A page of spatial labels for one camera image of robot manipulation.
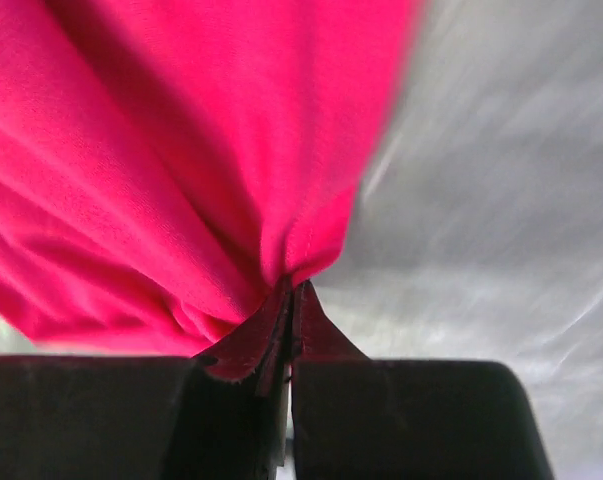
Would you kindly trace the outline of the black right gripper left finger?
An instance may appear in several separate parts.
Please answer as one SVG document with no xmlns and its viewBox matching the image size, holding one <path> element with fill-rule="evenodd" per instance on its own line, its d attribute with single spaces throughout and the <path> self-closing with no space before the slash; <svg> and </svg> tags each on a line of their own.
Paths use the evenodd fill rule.
<svg viewBox="0 0 603 480">
<path fill-rule="evenodd" d="M 0 356 L 0 479 L 272 479 L 291 286 L 192 357 Z"/>
</svg>

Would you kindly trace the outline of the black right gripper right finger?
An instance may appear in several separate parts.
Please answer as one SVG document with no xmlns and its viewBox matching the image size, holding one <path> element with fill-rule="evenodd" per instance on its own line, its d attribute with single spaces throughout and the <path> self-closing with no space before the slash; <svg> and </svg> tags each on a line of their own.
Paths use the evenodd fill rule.
<svg viewBox="0 0 603 480">
<path fill-rule="evenodd" d="M 372 359 L 294 293 L 293 455 L 300 479 L 550 479 L 521 382 L 494 361 Z"/>
</svg>

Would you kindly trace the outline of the red t shirt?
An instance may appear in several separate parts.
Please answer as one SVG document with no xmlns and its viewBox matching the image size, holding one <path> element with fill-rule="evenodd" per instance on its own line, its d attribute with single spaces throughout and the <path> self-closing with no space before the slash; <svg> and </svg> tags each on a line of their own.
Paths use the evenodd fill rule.
<svg viewBox="0 0 603 480">
<path fill-rule="evenodd" d="M 339 256 L 419 1 L 0 1 L 0 315 L 190 356 Z"/>
</svg>

